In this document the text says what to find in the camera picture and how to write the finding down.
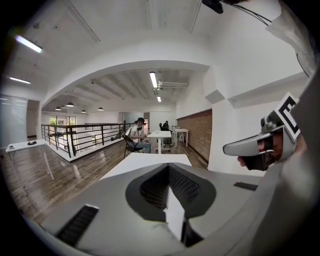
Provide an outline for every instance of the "black grille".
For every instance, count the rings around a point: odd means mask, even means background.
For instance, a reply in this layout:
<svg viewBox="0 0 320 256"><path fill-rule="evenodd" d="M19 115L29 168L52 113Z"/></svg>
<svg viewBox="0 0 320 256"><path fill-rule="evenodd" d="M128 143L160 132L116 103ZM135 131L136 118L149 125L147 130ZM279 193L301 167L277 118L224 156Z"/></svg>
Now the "black grille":
<svg viewBox="0 0 320 256"><path fill-rule="evenodd" d="M95 218L99 209L85 205L56 235L61 241L70 246L75 246L83 236L90 223Z"/></svg>
<svg viewBox="0 0 320 256"><path fill-rule="evenodd" d="M169 185L183 208L197 198L200 192L199 184L176 171L169 168Z"/></svg>
<svg viewBox="0 0 320 256"><path fill-rule="evenodd" d="M162 170L147 179L140 186L140 193L143 198L154 207L161 210L167 206L169 174Z"/></svg>

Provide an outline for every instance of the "wooden floor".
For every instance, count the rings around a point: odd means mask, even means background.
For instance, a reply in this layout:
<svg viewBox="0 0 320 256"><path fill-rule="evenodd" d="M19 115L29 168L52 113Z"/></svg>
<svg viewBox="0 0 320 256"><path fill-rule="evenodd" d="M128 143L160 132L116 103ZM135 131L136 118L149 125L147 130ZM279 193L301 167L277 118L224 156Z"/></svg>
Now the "wooden floor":
<svg viewBox="0 0 320 256"><path fill-rule="evenodd" d="M155 139L150 142L151 153L155 154L158 144ZM1 165L17 206L26 217L41 223L56 206L76 196L121 162L124 151L125 142L121 141L68 163L46 146L45 152L55 180L51 180L47 174L45 161L38 147L17 151L14 159L28 197L19 186L5 152L1 152L4 156ZM165 151L164 154L186 154L192 166L208 166L191 147L186 147L185 143L178 142L177 147L172 146L171 152Z"/></svg>

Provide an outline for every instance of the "metal railing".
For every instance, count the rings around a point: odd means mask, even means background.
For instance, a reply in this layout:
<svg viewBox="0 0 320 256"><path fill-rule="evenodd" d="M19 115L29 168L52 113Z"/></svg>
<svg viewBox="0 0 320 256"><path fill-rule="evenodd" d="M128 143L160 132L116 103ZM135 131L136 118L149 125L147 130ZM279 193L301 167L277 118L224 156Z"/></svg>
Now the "metal railing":
<svg viewBox="0 0 320 256"><path fill-rule="evenodd" d="M134 123L86 123L81 125L41 125L42 138L64 151L69 158L78 153L121 139Z"/></svg>

